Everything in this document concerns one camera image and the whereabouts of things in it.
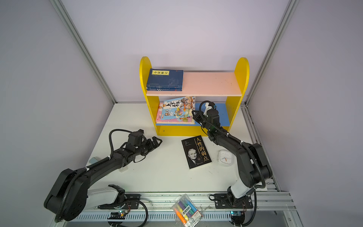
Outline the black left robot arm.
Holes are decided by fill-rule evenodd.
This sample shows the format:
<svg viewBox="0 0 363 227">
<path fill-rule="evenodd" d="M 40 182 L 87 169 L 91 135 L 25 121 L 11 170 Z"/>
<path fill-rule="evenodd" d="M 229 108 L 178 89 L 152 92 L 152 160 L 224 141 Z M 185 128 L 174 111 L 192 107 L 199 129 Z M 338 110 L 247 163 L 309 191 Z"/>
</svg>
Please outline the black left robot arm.
<svg viewBox="0 0 363 227">
<path fill-rule="evenodd" d="M 114 149 L 112 134 L 127 132 L 128 141 L 119 149 Z M 146 157 L 162 144 L 157 137 L 147 139 L 142 129 L 129 131 L 113 129 L 108 135 L 111 154 L 106 158 L 76 170 L 65 169 L 56 179 L 44 201 L 44 207 L 55 214 L 56 223 L 75 219 L 86 207 L 87 192 L 90 186 L 109 173 L 135 162 L 137 156 Z"/>
</svg>

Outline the dark blue bottom book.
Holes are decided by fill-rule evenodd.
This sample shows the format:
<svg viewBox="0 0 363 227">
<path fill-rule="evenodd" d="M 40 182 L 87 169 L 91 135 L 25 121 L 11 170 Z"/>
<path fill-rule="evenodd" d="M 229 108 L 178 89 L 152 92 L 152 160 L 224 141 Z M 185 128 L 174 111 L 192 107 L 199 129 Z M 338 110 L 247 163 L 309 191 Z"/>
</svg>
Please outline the dark blue bottom book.
<svg viewBox="0 0 363 227">
<path fill-rule="evenodd" d="M 150 69 L 147 87 L 181 88 L 183 76 L 183 70 Z"/>
</svg>

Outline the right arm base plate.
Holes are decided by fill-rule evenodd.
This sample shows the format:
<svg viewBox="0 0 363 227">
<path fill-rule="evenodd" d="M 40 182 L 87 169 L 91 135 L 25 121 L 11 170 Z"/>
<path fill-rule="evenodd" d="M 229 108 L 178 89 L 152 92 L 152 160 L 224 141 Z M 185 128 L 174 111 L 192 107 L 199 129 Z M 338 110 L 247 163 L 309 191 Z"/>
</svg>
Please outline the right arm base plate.
<svg viewBox="0 0 363 227">
<path fill-rule="evenodd" d="M 250 196 L 236 199 L 232 194 L 210 194 L 209 199 L 216 209 L 252 209 L 253 203 Z"/>
</svg>

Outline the dark blue book yellow label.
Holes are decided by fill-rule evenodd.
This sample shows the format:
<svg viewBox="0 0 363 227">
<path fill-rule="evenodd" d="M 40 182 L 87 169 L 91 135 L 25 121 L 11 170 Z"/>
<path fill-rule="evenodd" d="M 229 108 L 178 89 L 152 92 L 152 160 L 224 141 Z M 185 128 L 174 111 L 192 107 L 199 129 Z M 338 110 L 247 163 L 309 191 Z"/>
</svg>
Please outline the dark blue book yellow label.
<svg viewBox="0 0 363 227">
<path fill-rule="evenodd" d="M 171 91 L 171 92 L 174 92 L 174 91 L 176 91 L 176 92 L 182 92 L 182 89 L 154 89 L 154 88 L 152 88 L 152 89 L 148 89 L 147 91 Z"/>
</svg>

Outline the pink children's book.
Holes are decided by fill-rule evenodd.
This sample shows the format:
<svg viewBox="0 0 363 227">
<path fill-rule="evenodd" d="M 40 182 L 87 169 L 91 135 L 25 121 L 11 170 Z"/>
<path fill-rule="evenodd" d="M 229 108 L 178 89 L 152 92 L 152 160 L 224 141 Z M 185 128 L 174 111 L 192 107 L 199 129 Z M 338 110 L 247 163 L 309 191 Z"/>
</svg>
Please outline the pink children's book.
<svg viewBox="0 0 363 227">
<path fill-rule="evenodd" d="M 156 124 L 195 124 L 195 121 L 192 117 L 182 117 L 182 118 L 175 118 L 175 119 L 167 119 L 164 120 L 164 115 L 162 115 L 163 109 L 163 102 L 160 102 L 156 117 Z"/>
</svg>

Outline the light blue thin book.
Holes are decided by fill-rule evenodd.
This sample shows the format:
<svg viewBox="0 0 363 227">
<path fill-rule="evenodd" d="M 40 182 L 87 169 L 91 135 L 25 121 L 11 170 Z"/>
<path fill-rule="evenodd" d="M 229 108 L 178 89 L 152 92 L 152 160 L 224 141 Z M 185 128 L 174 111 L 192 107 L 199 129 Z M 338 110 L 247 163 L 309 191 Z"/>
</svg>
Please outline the light blue thin book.
<svg viewBox="0 0 363 227">
<path fill-rule="evenodd" d="M 195 110 L 195 106 L 194 96 L 184 96 L 166 100 L 163 102 L 161 119 L 171 120 L 191 117 L 192 111 Z"/>
</svg>

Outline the black book gold lettering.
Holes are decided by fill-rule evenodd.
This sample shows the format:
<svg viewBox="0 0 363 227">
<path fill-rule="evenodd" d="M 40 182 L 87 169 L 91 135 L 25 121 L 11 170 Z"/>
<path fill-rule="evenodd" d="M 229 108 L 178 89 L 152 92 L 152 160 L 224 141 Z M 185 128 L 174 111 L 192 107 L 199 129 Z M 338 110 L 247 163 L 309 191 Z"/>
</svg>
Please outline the black book gold lettering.
<svg viewBox="0 0 363 227">
<path fill-rule="evenodd" d="M 181 141 L 189 169 L 212 162 L 202 136 L 196 136 Z"/>
</svg>

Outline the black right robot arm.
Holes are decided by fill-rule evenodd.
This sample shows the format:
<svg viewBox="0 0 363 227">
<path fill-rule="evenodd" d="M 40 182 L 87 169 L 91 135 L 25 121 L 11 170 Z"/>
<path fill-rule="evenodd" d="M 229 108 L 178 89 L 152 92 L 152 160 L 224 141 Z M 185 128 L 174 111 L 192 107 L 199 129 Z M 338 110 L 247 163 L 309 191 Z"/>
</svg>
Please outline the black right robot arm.
<svg viewBox="0 0 363 227">
<path fill-rule="evenodd" d="M 229 197 L 240 199 L 251 195 L 256 189 L 264 189 L 266 180 L 273 176 L 273 172 L 263 147 L 258 143 L 244 142 L 224 129 L 220 124 L 216 104 L 211 101 L 201 102 L 192 114 L 202 129 L 207 130 L 210 141 L 236 157 L 239 180 L 227 190 Z"/>
</svg>

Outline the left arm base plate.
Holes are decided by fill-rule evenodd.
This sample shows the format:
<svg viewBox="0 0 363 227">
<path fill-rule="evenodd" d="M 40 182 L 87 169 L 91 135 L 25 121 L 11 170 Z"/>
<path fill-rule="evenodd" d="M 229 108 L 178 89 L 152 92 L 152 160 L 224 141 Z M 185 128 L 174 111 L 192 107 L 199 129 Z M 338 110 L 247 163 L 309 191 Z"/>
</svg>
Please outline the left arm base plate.
<svg viewBox="0 0 363 227">
<path fill-rule="evenodd" d="M 113 203 L 98 206 L 101 210 L 117 210 L 117 209 L 137 209 L 141 194 L 127 194 L 125 190 L 115 184 L 109 184 L 109 188 L 115 189 L 117 192 Z"/>
</svg>

